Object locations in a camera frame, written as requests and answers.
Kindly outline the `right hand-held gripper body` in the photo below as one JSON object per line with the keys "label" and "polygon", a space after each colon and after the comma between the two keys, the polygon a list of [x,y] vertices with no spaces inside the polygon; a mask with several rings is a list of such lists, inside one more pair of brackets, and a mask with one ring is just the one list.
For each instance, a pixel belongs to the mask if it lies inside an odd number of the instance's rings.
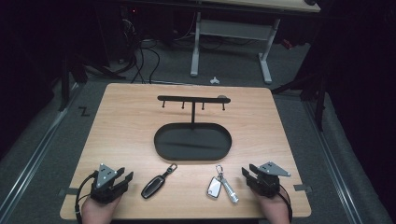
{"label": "right hand-held gripper body", "polygon": [[280,191],[281,176],[290,177],[290,172],[284,170],[272,161],[256,166],[261,171],[259,175],[254,176],[257,179],[257,185],[251,187],[261,196],[272,198]]}

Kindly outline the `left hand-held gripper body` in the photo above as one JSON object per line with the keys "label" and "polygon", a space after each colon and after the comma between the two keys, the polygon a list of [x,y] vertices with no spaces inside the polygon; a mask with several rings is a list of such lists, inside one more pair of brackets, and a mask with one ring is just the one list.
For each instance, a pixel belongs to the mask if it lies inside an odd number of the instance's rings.
{"label": "left hand-held gripper body", "polygon": [[114,184],[116,172],[107,165],[101,163],[91,188],[91,198],[98,203],[108,204],[119,198],[128,190],[128,185]]}

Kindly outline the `black car key fob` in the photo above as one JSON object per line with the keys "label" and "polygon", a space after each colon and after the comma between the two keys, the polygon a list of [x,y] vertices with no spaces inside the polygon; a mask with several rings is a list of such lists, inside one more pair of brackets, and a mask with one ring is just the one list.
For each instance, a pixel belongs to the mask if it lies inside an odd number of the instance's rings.
{"label": "black car key fob", "polygon": [[172,163],[162,175],[153,177],[147,185],[142,189],[141,196],[148,199],[153,196],[165,183],[166,177],[172,174],[177,168],[175,163]]}

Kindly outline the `silver keychain with flashlight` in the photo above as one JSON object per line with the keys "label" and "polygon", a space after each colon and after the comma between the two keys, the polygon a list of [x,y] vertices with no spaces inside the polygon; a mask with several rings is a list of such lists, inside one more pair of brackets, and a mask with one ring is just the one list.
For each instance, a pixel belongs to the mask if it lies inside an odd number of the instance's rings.
{"label": "silver keychain with flashlight", "polygon": [[220,164],[216,165],[217,176],[213,176],[208,188],[206,190],[206,195],[210,198],[217,199],[221,189],[225,189],[229,199],[232,203],[238,203],[239,198],[236,192],[233,190],[232,186],[229,184],[227,179],[224,177],[224,170]]}

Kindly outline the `black key rack with tray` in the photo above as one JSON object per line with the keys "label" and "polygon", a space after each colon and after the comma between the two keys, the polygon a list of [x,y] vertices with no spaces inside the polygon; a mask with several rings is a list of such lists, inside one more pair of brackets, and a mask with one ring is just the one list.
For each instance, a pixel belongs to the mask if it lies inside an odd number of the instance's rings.
{"label": "black key rack with tray", "polygon": [[159,95],[159,101],[191,103],[191,121],[164,124],[154,135],[158,155],[168,161],[218,161],[230,151],[233,139],[222,125],[213,122],[196,122],[196,105],[219,104],[222,110],[231,99],[209,97]]}

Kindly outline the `person's left hand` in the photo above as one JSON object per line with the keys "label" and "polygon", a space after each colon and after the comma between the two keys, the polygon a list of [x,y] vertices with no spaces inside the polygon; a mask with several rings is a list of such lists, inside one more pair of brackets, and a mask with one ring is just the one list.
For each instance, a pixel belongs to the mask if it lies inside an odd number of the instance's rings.
{"label": "person's left hand", "polygon": [[87,198],[82,205],[82,224],[110,224],[121,197],[111,203],[98,203]]}

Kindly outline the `person's right hand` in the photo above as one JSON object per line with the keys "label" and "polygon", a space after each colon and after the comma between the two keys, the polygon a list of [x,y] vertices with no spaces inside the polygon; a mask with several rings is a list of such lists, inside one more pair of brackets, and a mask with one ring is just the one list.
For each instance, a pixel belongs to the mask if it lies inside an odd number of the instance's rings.
{"label": "person's right hand", "polygon": [[265,218],[270,224],[290,224],[289,209],[284,199],[288,200],[288,194],[285,190],[281,190],[279,195],[273,198],[261,196],[253,191],[253,194],[259,201],[261,210]]}

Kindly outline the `black metal stand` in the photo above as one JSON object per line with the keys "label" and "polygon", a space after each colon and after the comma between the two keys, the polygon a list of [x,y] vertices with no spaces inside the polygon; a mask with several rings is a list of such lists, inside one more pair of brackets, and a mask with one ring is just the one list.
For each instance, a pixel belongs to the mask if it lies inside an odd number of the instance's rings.
{"label": "black metal stand", "polygon": [[317,128],[322,131],[322,117],[325,109],[325,93],[328,81],[328,75],[326,73],[317,72],[314,74],[307,75],[305,77],[298,77],[293,81],[281,85],[278,88],[271,90],[272,94],[280,94],[283,91],[292,89],[301,89],[300,99],[302,101],[316,101],[316,107],[314,111],[314,122]]}
{"label": "black metal stand", "polygon": [[67,106],[71,103],[71,88],[70,88],[70,77],[77,83],[85,84],[88,81],[86,75],[85,66],[88,65],[93,69],[97,70],[101,74],[115,78],[124,79],[124,77],[118,75],[116,72],[112,72],[103,66],[94,63],[92,60],[80,55],[80,54],[65,54],[62,60],[62,74],[61,74],[61,106],[60,111],[64,111]]}

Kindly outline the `metal floor rail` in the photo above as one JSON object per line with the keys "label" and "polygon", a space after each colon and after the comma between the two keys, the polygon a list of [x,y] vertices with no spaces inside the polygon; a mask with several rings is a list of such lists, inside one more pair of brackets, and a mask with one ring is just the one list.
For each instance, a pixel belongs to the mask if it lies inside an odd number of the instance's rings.
{"label": "metal floor rail", "polygon": [[83,88],[84,84],[74,83],[70,89],[70,99],[65,105],[62,97],[53,98],[22,132],[5,160],[0,162],[0,175],[3,175],[4,182],[3,186],[0,185],[0,223],[6,223],[14,212],[45,159],[69,107]]}
{"label": "metal floor rail", "polygon": [[346,212],[349,224],[363,224],[361,215],[356,207],[356,204],[354,203],[349,187],[347,186],[347,183],[343,178],[340,169],[334,159],[325,134],[319,129],[316,123],[315,111],[313,106],[307,102],[302,102],[302,105],[310,120],[311,125],[313,126],[313,129],[315,130],[316,136],[320,144],[321,152],[328,168],[329,175],[332,179],[338,198]]}

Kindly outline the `white metal frame desk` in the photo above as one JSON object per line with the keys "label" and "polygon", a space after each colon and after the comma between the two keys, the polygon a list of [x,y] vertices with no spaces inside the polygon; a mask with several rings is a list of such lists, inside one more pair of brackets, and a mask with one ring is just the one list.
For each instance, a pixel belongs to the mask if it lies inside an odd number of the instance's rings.
{"label": "white metal frame desk", "polygon": [[[197,0],[199,7],[209,7],[221,4],[226,7],[248,7],[251,9],[268,10],[274,13],[319,13],[320,6],[315,0]],[[201,12],[196,13],[194,48],[191,58],[191,76],[199,74],[200,37],[213,35],[249,40],[260,40],[266,43],[263,52],[258,54],[263,80],[266,84],[272,83],[267,57],[276,37],[280,24],[280,17],[275,16],[270,24],[261,25],[243,21],[225,21],[221,19],[202,19]]]}

